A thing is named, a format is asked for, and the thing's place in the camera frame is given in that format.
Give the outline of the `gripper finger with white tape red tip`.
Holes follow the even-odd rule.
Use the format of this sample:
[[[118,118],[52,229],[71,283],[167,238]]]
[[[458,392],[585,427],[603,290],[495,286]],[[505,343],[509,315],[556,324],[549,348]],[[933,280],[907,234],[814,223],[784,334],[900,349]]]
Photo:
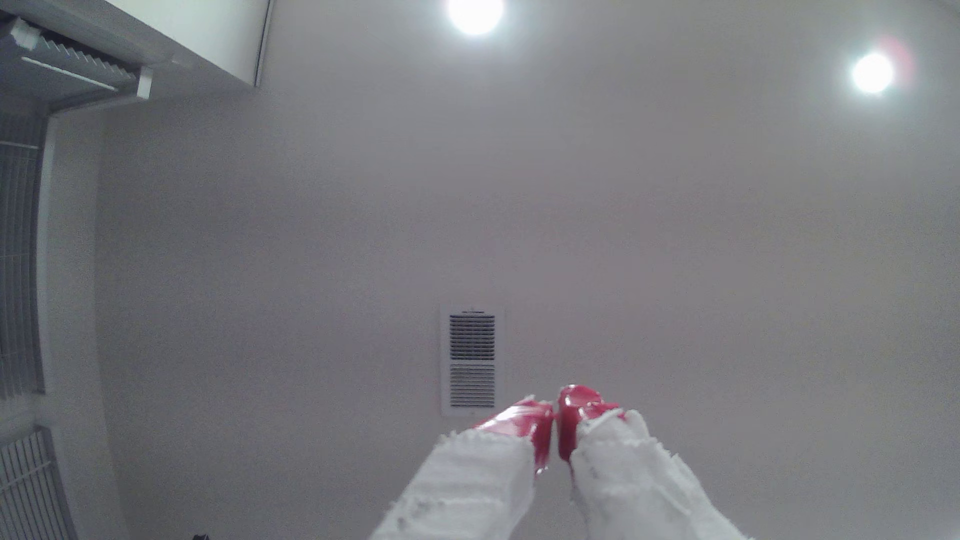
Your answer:
[[[370,539],[510,539],[546,469],[555,413],[525,398],[441,436]]]
[[[642,413],[584,385],[562,387],[557,405],[558,454],[588,539],[747,539]]]

